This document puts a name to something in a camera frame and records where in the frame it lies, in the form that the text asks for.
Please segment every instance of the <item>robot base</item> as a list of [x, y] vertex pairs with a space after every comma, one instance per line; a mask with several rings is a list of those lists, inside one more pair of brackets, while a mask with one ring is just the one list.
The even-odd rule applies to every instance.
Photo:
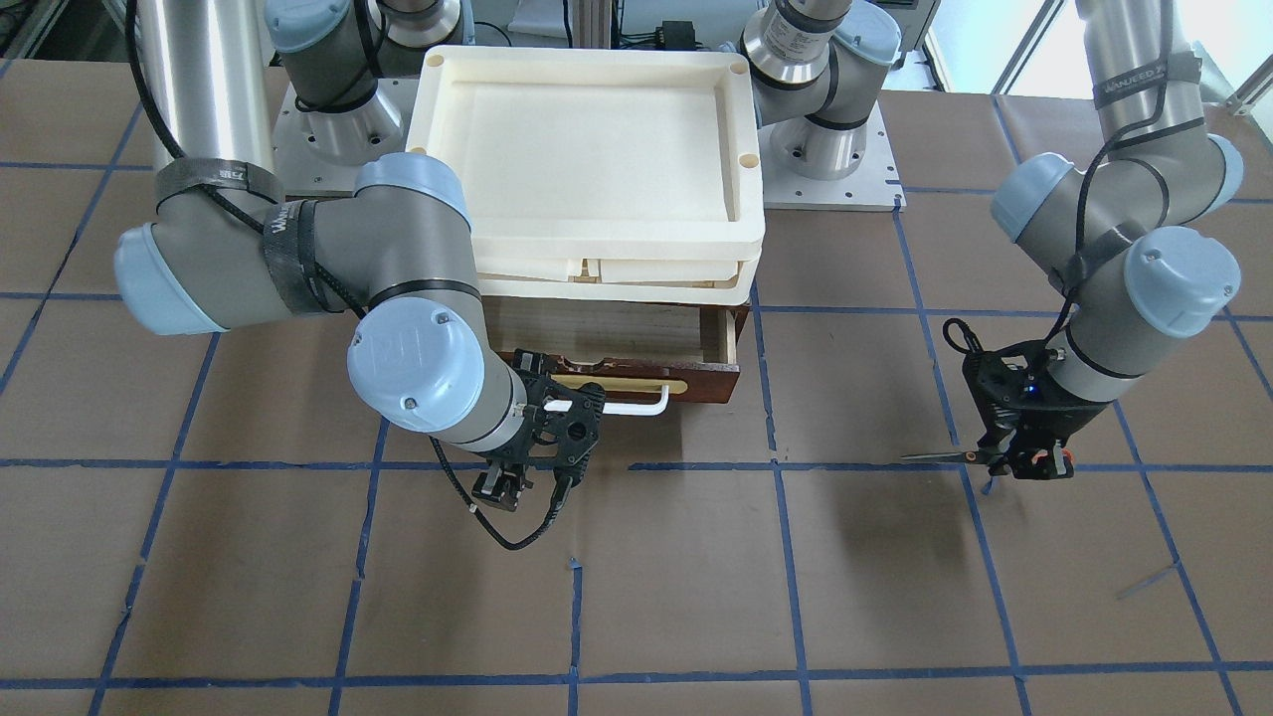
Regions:
[[[381, 92], [402, 113], [402, 126], [411, 125], [415, 110], [416, 79], [382, 79]], [[354, 180], [363, 164], [345, 166], [327, 162], [309, 147], [309, 132], [304, 129], [304, 116], [297, 111], [297, 92], [290, 85], [283, 98], [283, 108], [274, 125], [274, 166], [283, 190], [288, 196], [349, 196], [354, 192]], [[384, 153], [402, 152], [406, 130], [395, 145], [384, 147]]]
[[891, 211], [906, 196], [897, 178], [892, 144], [883, 127], [880, 106], [867, 120], [867, 147], [857, 171], [838, 181], [817, 181], [797, 175], [770, 157], [769, 135], [774, 126], [760, 130], [760, 167], [765, 182], [765, 209], [822, 209], [838, 211]]

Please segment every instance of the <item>open drawer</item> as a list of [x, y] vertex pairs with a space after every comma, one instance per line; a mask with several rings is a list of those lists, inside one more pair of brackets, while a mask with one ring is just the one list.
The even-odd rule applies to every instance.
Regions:
[[668, 386], [672, 400], [728, 403], [738, 382], [746, 306], [681, 306], [560, 298], [485, 297], [491, 347], [556, 358], [566, 386], [601, 383], [639, 403]]

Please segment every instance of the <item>plastic tray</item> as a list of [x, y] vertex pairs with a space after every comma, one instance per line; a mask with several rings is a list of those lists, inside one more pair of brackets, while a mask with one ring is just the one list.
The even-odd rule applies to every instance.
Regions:
[[738, 55], [437, 47], [407, 149], [463, 182], [484, 290], [746, 299], [765, 228]]

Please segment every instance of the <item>silver cylinder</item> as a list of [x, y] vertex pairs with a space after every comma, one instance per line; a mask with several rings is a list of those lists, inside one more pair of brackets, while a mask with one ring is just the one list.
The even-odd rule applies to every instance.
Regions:
[[383, 90], [360, 107], [341, 113], [308, 112], [311, 149], [332, 164], [360, 167], [390, 152], [401, 152], [405, 140], [402, 113]]
[[[1190, 52], [1180, 28], [1179, 9], [1172, 8], [1171, 52]], [[1083, 39], [1092, 84], [1100, 85], [1123, 73], [1155, 62], [1162, 52], [1162, 13], [1158, 0], [1134, 3], [1080, 0], [1078, 14], [1087, 22]], [[1158, 89], [1138, 92], [1100, 110], [1105, 136], [1153, 115]], [[1129, 132], [1134, 139], [1202, 117], [1202, 99], [1194, 84], [1169, 82], [1162, 116], [1153, 125]]]
[[[146, 78], [177, 144], [191, 157], [274, 171], [253, 0], [143, 0]], [[172, 162], [159, 145], [155, 169]]]
[[833, 130], [796, 117], [774, 127], [770, 148], [778, 163], [819, 181], [841, 180], [862, 164], [866, 150], [866, 125]]
[[[850, 4], [843, 3], [844, 13]], [[788, 13], [801, 15], [798, 9], [785, 6]], [[775, 0], [747, 20], [742, 29], [742, 47], [751, 64], [770, 79], [797, 87], [810, 84], [826, 70], [830, 57], [827, 43], [838, 23], [839, 17], [812, 22], [810, 27], [813, 29], [797, 27], [783, 17]]]
[[429, 3], [398, 1], [386, 3], [388, 13], [382, 11], [378, 3], [368, 3], [373, 32], [384, 27], [384, 15], [390, 15], [388, 38], [410, 48], [428, 48], [451, 37], [463, 14], [460, 0], [433, 0]]

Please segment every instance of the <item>white handle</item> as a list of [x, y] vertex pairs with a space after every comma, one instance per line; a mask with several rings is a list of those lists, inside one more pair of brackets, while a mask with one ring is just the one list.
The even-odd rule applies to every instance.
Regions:
[[[659, 387], [658, 403], [606, 403], [606, 406], [601, 410], [606, 415], [640, 415], [651, 417], [658, 415], [667, 409], [667, 395], [668, 387], [665, 385]], [[570, 409], [569, 400], [549, 400], [544, 404], [545, 410], [551, 410], [552, 413], [565, 413]]]

